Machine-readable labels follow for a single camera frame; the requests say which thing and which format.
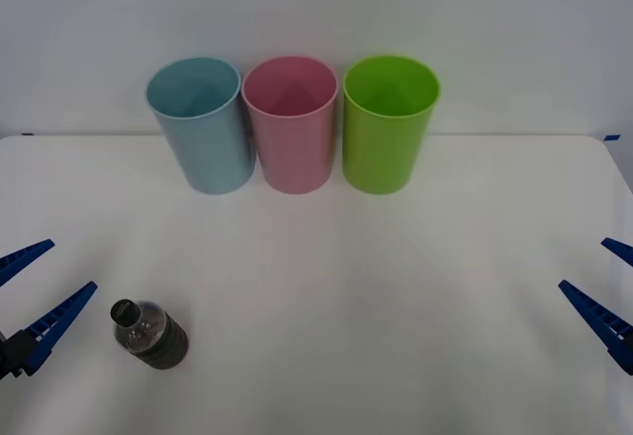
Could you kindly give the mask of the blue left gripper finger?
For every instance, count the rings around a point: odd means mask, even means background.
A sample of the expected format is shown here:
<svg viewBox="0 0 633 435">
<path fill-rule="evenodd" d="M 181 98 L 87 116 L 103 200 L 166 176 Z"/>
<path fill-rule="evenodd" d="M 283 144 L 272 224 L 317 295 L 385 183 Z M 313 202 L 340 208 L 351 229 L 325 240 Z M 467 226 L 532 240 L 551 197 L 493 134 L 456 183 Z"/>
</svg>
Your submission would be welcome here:
<svg viewBox="0 0 633 435">
<path fill-rule="evenodd" d="M 18 275 L 36 259 L 54 247 L 51 239 L 38 242 L 0 258 L 0 286 Z"/>
<path fill-rule="evenodd" d="M 36 373 L 97 289 L 96 283 L 87 283 L 34 323 L 4 340 L 3 376 Z"/>
</svg>

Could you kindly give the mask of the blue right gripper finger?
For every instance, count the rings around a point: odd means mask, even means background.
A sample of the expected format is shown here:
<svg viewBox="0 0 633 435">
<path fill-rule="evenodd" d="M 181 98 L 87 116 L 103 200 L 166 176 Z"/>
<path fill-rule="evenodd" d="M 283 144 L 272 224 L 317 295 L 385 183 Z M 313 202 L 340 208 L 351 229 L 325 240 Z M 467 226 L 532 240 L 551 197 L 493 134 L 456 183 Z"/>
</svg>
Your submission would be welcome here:
<svg viewBox="0 0 633 435">
<path fill-rule="evenodd" d="M 633 247 L 631 245 L 612 238 L 604 238 L 600 244 L 622 261 L 627 263 L 630 267 L 633 266 Z"/>
<path fill-rule="evenodd" d="M 632 325 L 563 280 L 558 288 L 628 375 L 632 374 Z"/>
</svg>

